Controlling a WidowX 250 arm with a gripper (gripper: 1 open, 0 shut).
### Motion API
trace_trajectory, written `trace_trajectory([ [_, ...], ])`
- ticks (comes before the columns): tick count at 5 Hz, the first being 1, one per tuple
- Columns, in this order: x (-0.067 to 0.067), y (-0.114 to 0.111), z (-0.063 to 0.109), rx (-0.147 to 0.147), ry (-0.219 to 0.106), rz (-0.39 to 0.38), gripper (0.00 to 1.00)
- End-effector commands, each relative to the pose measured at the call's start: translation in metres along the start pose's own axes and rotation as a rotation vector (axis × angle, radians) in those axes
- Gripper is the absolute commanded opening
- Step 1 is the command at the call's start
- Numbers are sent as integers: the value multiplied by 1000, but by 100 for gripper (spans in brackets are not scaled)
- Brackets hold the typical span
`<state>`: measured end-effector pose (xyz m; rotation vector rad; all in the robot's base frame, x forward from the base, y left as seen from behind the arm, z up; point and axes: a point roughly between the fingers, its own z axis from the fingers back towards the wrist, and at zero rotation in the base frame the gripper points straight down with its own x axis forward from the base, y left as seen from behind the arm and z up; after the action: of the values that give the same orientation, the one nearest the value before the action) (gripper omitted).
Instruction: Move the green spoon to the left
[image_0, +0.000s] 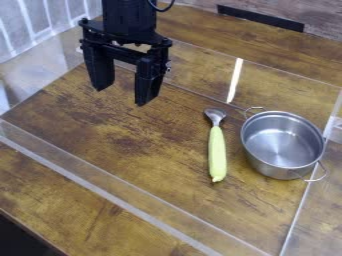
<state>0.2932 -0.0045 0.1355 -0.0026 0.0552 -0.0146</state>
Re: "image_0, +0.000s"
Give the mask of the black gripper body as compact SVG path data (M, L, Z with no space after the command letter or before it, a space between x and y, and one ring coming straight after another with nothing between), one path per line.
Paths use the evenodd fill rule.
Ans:
M156 32L156 16L171 7L160 8L157 0L101 0L101 20L78 21L84 61L101 65L151 58L164 66L172 41Z

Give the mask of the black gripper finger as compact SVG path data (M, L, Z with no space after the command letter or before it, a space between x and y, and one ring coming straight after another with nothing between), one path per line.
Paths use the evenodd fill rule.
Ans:
M137 106L145 105L157 97L167 70L168 59L143 57L137 61L134 74L134 103Z
M101 91L114 80L113 60L98 47L84 44L81 49L92 87Z

